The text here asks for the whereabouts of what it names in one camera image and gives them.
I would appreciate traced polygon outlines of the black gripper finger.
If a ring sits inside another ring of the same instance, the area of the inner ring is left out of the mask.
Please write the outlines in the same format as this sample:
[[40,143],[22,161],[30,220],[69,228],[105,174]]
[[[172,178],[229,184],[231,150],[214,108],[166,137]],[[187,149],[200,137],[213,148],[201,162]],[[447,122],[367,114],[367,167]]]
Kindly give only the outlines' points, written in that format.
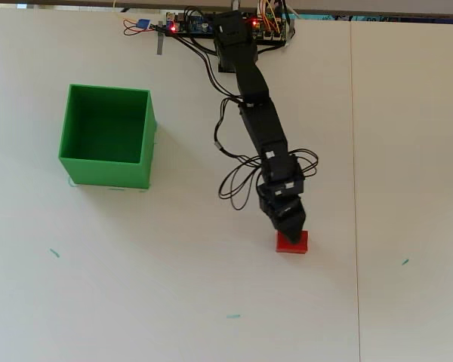
[[275,230],[279,231],[283,221],[284,202],[282,198],[259,197],[260,209],[269,217]]
[[306,219],[300,197],[283,198],[276,211],[276,230],[291,244],[299,244]]

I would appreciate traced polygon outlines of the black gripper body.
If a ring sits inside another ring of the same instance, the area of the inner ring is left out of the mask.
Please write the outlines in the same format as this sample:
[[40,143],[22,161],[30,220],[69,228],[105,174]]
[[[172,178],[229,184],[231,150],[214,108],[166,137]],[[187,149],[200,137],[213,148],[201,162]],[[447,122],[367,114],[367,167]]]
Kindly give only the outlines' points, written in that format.
[[298,168],[293,175],[281,181],[263,181],[256,186],[259,204],[273,205],[280,198],[292,198],[304,193],[304,173]]

